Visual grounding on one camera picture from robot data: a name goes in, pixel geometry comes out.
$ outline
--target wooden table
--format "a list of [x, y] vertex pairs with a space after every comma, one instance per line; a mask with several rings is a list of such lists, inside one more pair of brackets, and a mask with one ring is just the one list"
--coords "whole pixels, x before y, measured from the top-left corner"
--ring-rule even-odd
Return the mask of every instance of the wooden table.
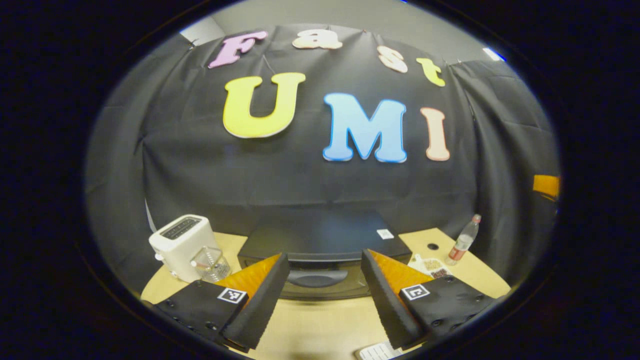
[[[215, 233], [215, 236], [231, 271], [240, 271], [237, 253], [246, 237], [222, 233]], [[420, 254], [423, 259], [444, 261], [455, 243], [439, 229], [399, 236], [414, 255]], [[430, 243], [438, 245], [438, 249], [429, 249]], [[511, 290], [471, 252], [448, 269], [455, 277], [493, 298]], [[149, 280], [141, 299], [157, 304], [187, 285], [171, 276], [163, 265]], [[357, 350], [387, 340], [371, 297], [325, 301], [279, 299], [258, 347], [248, 354], [238, 353], [256, 360], [355, 360]]]

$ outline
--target blue letter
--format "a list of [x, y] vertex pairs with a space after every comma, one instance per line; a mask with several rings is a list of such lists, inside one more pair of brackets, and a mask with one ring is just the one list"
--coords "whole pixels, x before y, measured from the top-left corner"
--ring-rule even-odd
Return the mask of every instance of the blue letter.
[[403, 163], [406, 152], [402, 148], [402, 115], [406, 106], [393, 100], [382, 100], [371, 119], [367, 118], [360, 103], [351, 94], [326, 94], [324, 101], [331, 106], [333, 119], [331, 143], [324, 148], [323, 156], [329, 161], [349, 161], [353, 150], [348, 146], [348, 134], [366, 160], [378, 135], [380, 147], [375, 152], [378, 161], [384, 163]]

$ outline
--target water bottle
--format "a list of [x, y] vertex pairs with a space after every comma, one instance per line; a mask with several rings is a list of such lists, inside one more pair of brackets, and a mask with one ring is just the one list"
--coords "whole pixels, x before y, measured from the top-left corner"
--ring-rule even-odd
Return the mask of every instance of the water bottle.
[[462, 229], [462, 233], [458, 236], [456, 244], [453, 245], [453, 249], [449, 252], [449, 255], [445, 259], [447, 265], [455, 265], [467, 252], [471, 244], [474, 242], [476, 235], [478, 235], [478, 229], [480, 228], [480, 219], [482, 217], [475, 214], [471, 221]]

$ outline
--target black fabric backdrop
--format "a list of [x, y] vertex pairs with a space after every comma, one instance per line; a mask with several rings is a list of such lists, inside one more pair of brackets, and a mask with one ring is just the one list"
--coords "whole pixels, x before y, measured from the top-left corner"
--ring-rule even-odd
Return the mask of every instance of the black fabric backdrop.
[[[340, 49], [296, 49], [302, 30], [335, 31]], [[533, 176], [559, 176], [557, 147], [544, 111], [502, 61], [446, 64], [362, 29], [324, 24], [275, 26], [233, 64], [208, 69], [219, 39], [192, 48], [181, 36], [147, 56], [115, 90], [97, 121], [88, 155], [86, 192], [99, 247], [132, 291], [160, 263], [148, 244], [145, 198], [157, 228], [185, 213], [209, 218], [214, 231], [247, 235], [266, 211], [281, 206], [376, 209], [400, 233], [438, 227], [455, 238], [483, 215], [472, 251], [511, 285], [547, 248], [555, 203], [532, 192]], [[376, 47], [399, 51], [405, 74], [386, 68]], [[442, 69], [446, 86], [429, 82], [416, 58]], [[289, 127], [263, 139], [240, 139], [222, 124], [225, 84], [260, 76], [251, 113], [273, 111], [271, 76], [301, 72]], [[354, 95], [371, 116], [383, 99], [406, 105], [404, 163], [322, 157], [332, 114], [323, 97]], [[425, 156], [421, 107], [444, 112], [451, 158]], [[355, 150], [353, 141], [349, 146]]]

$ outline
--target gray wall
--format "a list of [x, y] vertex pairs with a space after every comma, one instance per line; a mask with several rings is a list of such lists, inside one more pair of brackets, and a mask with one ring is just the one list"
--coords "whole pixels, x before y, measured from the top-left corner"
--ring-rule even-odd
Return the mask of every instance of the gray wall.
[[362, 28], [448, 63], [489, 60], [483, 43], [447, 21], [400, 0], [245, 0], [206, 17], [181, 33], [202, 44], [261, 26], [314, 23]]

